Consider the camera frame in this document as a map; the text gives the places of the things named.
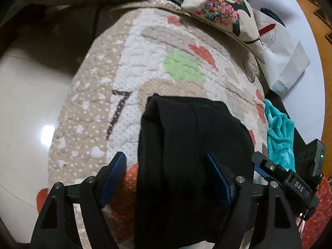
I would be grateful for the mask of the black pants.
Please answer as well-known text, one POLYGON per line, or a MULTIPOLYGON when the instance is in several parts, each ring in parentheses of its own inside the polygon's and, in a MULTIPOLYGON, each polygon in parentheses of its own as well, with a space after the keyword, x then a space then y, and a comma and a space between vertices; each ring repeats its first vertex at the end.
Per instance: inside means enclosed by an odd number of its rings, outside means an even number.
POLYGON ((230 199, 217 167, 252 181, 253 151, 247 128, 223 102, 149 97, 138 144, 134 246, 218 242, 230 199))

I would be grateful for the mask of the turquoise fleece blanket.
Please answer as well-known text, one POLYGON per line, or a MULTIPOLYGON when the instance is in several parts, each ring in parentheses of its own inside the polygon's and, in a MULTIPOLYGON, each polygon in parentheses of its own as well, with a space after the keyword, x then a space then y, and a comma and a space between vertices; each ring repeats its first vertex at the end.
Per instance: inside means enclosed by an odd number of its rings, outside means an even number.
POLYGON ((294 122, 288 116, 279 111, 268 100, 264 99, 265 115, 268 121, 267 149, 269 159, 286 171, 295 172, 294 157, 294 122))

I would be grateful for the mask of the white paper bag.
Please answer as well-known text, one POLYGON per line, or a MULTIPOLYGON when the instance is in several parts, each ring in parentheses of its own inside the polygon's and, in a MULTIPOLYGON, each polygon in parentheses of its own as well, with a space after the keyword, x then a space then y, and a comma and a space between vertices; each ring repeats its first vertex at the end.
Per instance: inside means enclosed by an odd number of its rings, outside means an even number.
POLYGON ((310 65, 310 59, 282 23, 261 11, 253 13, 265 57, 260 65, 262 73, 270 90, 283 97, 310 65))

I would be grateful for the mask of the heart patterned quilted bedspread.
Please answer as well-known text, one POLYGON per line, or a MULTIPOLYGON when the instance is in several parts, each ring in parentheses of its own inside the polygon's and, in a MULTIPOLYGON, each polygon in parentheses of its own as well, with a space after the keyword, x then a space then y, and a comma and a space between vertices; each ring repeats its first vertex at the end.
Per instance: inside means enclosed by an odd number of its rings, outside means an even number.
POLYGON ((127 171, 103 213, 120 248, 133 248, 133 204, 141 116, 153 94, 222 101, 267 152, 263 87, 255 57, 223 32, 166 0, 113 9, 93 42, 60 112, 48 183, 77 184, 122 151, 127 171))

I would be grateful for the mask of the cream floral decorative pillow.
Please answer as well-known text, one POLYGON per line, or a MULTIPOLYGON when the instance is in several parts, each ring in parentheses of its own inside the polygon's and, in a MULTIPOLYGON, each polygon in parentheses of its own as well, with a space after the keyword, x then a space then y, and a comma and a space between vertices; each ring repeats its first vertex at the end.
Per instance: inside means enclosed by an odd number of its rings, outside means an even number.
POLYGON ((221 30, 265 63, 261 37, 247 0, 183 0, 181 9, 221 30))

